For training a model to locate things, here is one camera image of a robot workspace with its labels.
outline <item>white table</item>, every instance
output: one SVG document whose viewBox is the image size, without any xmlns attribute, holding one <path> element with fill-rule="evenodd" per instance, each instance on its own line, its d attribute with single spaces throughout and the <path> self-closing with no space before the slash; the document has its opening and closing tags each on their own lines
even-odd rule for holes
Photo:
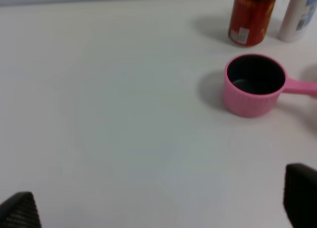
<svg viewBox="0 0 317 228">
<path fill-rule="evenodd" d="M 317 78 L 317 21 L 275 37 L 288 1 L 252 48 L 226 36 L 233 0 L 0 8 L 0 200 L 33 191 L 46 228 L 289 228 L 285 166 L 317 167 L 317 101 L 245 119 L 220 99 L 242 53 Z"/>
</svg>

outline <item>barcode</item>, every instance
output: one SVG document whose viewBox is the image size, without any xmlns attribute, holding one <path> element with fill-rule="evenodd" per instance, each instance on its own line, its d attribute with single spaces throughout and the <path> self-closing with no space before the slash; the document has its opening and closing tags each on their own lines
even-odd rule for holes
<svg viewBox="0 0 317 228">
<path fill-rule="evenodd" d="M 234 30 L 231 30 L 230 32 L 230 38 L 233 40 L 233 41 L 237 41 L 238 39 L 238 32 L 234 31 Z"/>
<path fill-rule="evenodd" d="M 303 29 L 303 28 L 304 28 L 305 23 L 306 23 L 306 20 L 307 20 L 307 18 L 306 18 L 306 17 L 305 17 L 305 18 L 300 19 L 300 21 L 299 21 L 299 23 L 298 23 L 298 25 L 297 25 L 297 28 L 296 28 L 296 30 L 297 30 L 297 31 L 299 31 L 299 30 L 301 30 L 301 29 Z"/>
<path fill-rule="evenodd" d="M 248 36 L 249 36 L 249 29 L 240 27 L 237 42 L 241 44 L 245 44 L 248 40 Z"/>
</svg>

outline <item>pink measuring cup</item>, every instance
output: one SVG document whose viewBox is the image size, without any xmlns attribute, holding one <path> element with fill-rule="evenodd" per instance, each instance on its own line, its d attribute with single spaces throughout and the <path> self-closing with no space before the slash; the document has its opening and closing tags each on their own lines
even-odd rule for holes
<svg viewBox="0 0 317 228">
<path fill-rule="evenodd" d="M 223 102 L 236 115 L 262 116 L 281 93 L 317 96 L 317 83 L 289 78 L 278 62 L 263 55 L 237 56 L 224 69 Z"/>
</svg>

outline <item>white bottle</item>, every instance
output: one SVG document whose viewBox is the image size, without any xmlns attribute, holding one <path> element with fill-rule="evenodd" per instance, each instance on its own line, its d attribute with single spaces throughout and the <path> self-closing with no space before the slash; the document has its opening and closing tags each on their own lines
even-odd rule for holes
<svg viewBox="0 0 317 228">
<path fill-rule="evenodd" d="M 317 0 L 290 0 L 278 38 L 293 42 L 303 37 L 317 6 Z"/>
</svg>

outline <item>can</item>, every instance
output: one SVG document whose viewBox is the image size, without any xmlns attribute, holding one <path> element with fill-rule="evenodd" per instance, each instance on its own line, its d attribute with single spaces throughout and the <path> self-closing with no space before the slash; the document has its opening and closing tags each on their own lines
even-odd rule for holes
<svg viewBox="0 0 317 228">
<path fill-rule="evenodd" d="M 255 46 L 266 34 L 275 0 L 234 0 L 229 38 L 241 46 Z"/>
</svg>

